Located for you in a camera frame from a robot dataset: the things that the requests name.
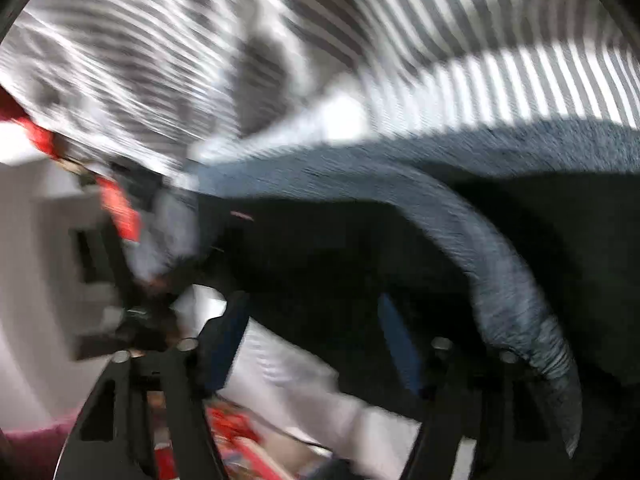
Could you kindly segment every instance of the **pink surface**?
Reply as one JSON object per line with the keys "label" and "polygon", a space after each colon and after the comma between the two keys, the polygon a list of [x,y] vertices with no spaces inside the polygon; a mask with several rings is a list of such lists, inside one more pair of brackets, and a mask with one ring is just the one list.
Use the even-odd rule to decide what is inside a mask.
{"label": "pink surface", "polygon": [[8,431],[5,437],[12,448],[12,460],[20,480],[51,480],[66,436],[77,414],[42,430]]}

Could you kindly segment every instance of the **wire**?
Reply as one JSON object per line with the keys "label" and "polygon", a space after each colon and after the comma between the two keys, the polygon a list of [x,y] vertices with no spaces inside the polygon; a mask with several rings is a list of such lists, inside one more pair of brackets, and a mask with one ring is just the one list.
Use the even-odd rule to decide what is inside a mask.
{"label": "wire", "polygon": [[216,397],[219,400],[222,400],[223,402],[231,404],[232,406],[236,406],[236,407],[240,408],[241,410],[249,413],[260,424],[262,424],[263,426],[266,426],[270,430],[275,431],[276,433],[279,433],[279,434],[281,434],[283,436],[288,436],[291,440],[295,440],[296,442],[299,442],[300,444],[304,444],[305,446],[317,447],[318,449],[324,449],[325,451],[329,451],[330,453],[334,454],[334,450],[331,449],[330,447],[323,446],[322,444],[318,444],[317,442],[309,442],[308,440],[304,440],[302,438],[298,438],[295,435],[292,435],[292,434],[288,433],[287,431],[282,430],[281,428],[277,427],[276,425],[271,424],[263,416],[259,415],[258,413],[255,413],[254,410],[252,410],[252,409],[250,409],[250,408],[248,408],[246,406],[243,406],[242,404],[238,404],[237,402],[233,402],[232,400],[226,399],[225,397],[220,396],[218,394],[216,394]]}

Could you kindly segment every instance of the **gray cloth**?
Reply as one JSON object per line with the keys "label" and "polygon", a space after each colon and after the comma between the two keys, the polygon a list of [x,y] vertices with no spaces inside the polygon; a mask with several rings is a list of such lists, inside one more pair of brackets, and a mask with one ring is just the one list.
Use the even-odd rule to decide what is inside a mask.
{"label": "gray cloth", "polygon": [[152,212],[140,211],[140,241],[126,247],[137,279],[161,276],[198,253],[196,211],[192,193],[166,189],[156,194]]}
{"label": "gray cloth", "polygon": [[396,206],[468,276],[484,341],[510,349],[546,378],[546,398],[569,453],[580,434],[581,392],[558,322],[510,242],[443,181],[469,175],[638,170],[640,139],[635,132],[571,120],[189,168],[200,193],[220,198],[373,200]]}

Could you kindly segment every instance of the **metal screw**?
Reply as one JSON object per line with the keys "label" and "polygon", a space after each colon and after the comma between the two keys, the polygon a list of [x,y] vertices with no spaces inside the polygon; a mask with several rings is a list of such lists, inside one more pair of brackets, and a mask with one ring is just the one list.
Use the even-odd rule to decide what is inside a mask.
{"label": "metal screw", "polygon": [[111,360],[114,363],[124,363],[124,362],[128,361],[130,357],[131,357],[131,354],[129,353],[129,351],[127,351],[127,350],[118,350],[113,355]]}
{"label": "metal screw", "polygon": [[435,350],[449,351],[453,348],[451,339],[446,337],[434,337],[431,341],[431,347]]}
{"label": "metal screw", "polygon": [[190,352],[198,347],[198,340],[193,337],[183,339],[178,343],[178,350],[180,352]]}
{"label": "metal screw", "polygon": [[518,356],[508,350],[500,352],[500,361],[508,365],[514,365],[518,362]]}

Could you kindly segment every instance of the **striped fabric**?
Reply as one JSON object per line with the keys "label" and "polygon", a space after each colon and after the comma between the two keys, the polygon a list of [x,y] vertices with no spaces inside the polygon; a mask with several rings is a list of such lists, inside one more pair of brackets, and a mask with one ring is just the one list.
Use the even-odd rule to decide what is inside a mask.
{"label": "striped fabric", "polygon": [[266,33],[250,1],[31,0],[0,84],[85,151],[165,173],[187,150],[213,162],[543,118],[640,124],[638,61],[598,0],[264,0]]}

